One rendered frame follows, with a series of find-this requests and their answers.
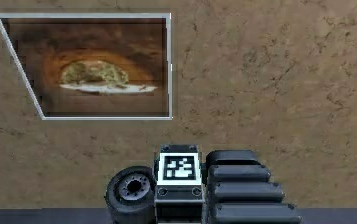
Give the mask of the framed brown wall picture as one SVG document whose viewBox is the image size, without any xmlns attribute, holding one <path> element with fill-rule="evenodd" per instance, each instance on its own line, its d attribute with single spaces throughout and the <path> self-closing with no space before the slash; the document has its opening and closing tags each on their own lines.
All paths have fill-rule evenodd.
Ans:
<svg viewBox="0 0 357 224">
<path fill-rule="evenodd" d="M 169 13 L 0 12 L 43 120 L 170 120 Z"/>
</svg>

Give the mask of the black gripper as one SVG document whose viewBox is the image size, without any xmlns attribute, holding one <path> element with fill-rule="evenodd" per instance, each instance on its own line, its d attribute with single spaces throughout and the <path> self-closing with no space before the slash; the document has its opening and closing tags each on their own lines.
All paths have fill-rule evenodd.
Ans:
<svg viewBox="0 0 357 224">
<path fill-rule="evenodd" d="M 155 224 L 154 195 L 150 167 L 131 166 L 119 171 L 104 196 L 112 224 Z"/>
</svg>

